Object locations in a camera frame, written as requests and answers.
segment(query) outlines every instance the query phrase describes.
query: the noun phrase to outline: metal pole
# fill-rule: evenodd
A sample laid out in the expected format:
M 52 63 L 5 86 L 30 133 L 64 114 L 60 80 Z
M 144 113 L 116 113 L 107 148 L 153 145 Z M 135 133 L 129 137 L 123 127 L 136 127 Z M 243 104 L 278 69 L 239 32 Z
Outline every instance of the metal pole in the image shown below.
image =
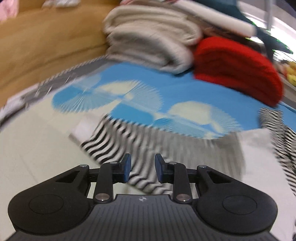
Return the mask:
M 272 27 L 272 8 L 275 3 L 275 0 L 265 0 L 265 22 L 266 22 L 266 29 L 271 30 Z

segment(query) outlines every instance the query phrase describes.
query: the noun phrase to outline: folded white towel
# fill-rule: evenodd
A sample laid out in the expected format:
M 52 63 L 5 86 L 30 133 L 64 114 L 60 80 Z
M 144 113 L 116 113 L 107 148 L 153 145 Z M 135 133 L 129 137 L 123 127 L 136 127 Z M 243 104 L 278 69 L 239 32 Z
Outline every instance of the folded white towel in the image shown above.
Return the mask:
M 257 33 L 256 27 L 254 25 L 223 14 L 195 1 L 178 0 L 176 2 L 173 2 L 172 4 L 175 7 L 178 7 L 194 16 L 197 16 L 215 26 L 227 29 L 242 37 L 255 36 Z
M 104 20 L 104 32 L 110 34 L 116 27 L 154 29 L 181 42 L 195 45 L 202 39 L 202 31 L 187 20 L 183 13 L 142 5 L 123 5 L 114 8 Z
M 193 56 L 183 44 L 150 28 L 114 28 L 107 37 L 109 58 L 179 74 L 189 69 Z

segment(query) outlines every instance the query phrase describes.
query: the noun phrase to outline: pink cloth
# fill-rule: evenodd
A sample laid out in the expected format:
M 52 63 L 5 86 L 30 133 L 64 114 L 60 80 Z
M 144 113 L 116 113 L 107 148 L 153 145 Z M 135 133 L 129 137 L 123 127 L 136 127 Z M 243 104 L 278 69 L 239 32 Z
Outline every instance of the pink cloth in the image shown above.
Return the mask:
M 18 14 L 19 0 L 3 0 L 0 3 L 0 22 Z

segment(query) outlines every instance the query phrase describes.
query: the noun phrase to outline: wooden surface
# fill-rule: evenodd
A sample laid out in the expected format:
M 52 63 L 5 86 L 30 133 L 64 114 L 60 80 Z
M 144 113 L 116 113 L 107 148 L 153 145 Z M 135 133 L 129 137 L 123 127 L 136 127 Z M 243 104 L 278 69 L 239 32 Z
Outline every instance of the wooden surface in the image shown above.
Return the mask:
M 33 9 L 41 9 L 45 0 L 20 0 L 20 13 L 33 10 Z M 89 5 L 89 4 L 105 4 L 105 5 L 118 5 L 119 0 L 81 0 L 82 5 Z
M 103 55 L 102 21 L 115 6 L 30 10 L 0 24 L 0 107 L 19 91 Z

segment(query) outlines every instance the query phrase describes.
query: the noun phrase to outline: pile of clothes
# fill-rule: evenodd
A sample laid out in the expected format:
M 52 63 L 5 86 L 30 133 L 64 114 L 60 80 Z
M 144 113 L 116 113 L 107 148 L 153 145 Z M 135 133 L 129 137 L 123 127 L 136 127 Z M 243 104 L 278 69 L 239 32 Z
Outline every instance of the pile of clothes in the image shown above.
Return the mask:
M 109 58 L 223 85 L 274 107 L 283 87 L 274 50 L 292 51 L 236 6 L 216 0 L 123 0 L 104 20 Z M 250 40 L 256 36 L 264 44 Z

